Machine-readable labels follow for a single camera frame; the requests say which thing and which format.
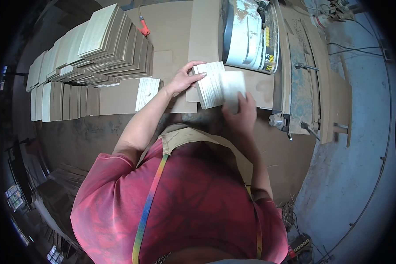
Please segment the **person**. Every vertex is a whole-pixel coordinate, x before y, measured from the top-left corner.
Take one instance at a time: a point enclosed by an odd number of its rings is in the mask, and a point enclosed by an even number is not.
[[[188,74],[202,63],[177,71],[133,116],[113,154],[97,157],[79,188],[70,218],[95,263],[284,260],[286,230],[253,136],[257,112],[249,92],[238,93],[237,114],[222,108],[237,148],[176,124],[137,166],[171,99],[206,76]]]

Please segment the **hand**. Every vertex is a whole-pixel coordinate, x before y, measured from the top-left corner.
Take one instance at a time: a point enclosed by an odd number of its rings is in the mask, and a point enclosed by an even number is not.
[[[177,71],[176,75],[174,76],[173,80],[167,86],[164,87],[165,91],[169,94],[169,96],[171,97],[178,96],[181,92],[189,88],[193,83],[204,78],[207,75],[207,73],[188,75],[188,73],[191,71],[193,66],[204,63],[206,62],[193,60],[188,62],[182,68],[180,68]]]
[[[222,113],[231,130],[240,136],[252,137],[257,119],[257,108],[255,107],[255,100],[251,93],[247,92],[246,96],[244,98],[242,93],[238,92],[239,112],[237,114],[232,114],[226,104],[223,105]]]

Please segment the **red t-shirt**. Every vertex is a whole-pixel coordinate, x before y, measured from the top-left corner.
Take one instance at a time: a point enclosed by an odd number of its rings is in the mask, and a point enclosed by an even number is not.
[[[73,231],[95,263],[132,263],[132,248],[151,183],[162,158],[158,140],[135,169],[123,154],[100,154],[73,204]],[[280,263],[287,251],[281,214],[269,198],[256,202],[263,233],[262,259]],[[214,247],[239,259],[256,257],[256,218],[240,175],[204,142],[169,156],[157,187],[139,260],[190,247]]]

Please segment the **window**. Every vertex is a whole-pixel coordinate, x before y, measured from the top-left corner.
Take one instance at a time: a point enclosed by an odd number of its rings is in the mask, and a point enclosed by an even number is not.
[[[19,228],[19,226],[15,223],[15,220],[12,220],[12,224],[15,227],[16,231],[19,233],[19,236],[21,237],[21,240],[25,243],[25,246],[29,245],[29,241],[26,238],[26,236],[22,233],[21,229]]]
[[[22,204],[25,204],[24,201],[22,200],[21,192],[18,190],[18,188],[15,185],[12,185],[6,192],[6,198],[7,198],[7,203],[9,204],[9,207],[13,209],[14,212],[16,212],[16,209],[18,209]]]
[[[56,246],[53,246],[47,254],[47,259],[52,264],[60,264],[63,261],[63,255],[57,251]]]

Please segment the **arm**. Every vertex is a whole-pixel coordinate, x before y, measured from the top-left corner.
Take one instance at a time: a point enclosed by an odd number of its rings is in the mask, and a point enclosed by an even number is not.
[[[205,62],[190,61],[179,69],[173,80],[132,117],[117,141],[113,154],[125,154],[136,166],[142,152],[154,135],[158,122],[170,100],[190,87],[192,83],[206,76],[206,73],[188,76],[188,72],[193,66],[203,63]]]
[[[254,201],[270,197],[273,199],[273,190],[270,185],[269,173],[264,165],[263,157],[258,150],[253,135],[255,121],[257,119],[257,108],[251,93],[246,93],[244,98],[242,93],[239,96],[239,113],[232,114],[226,105],[222,112],[230,129],[236,135],[235,145],[238,150],[253,164],[254,171],[251,182],[251,192]]]

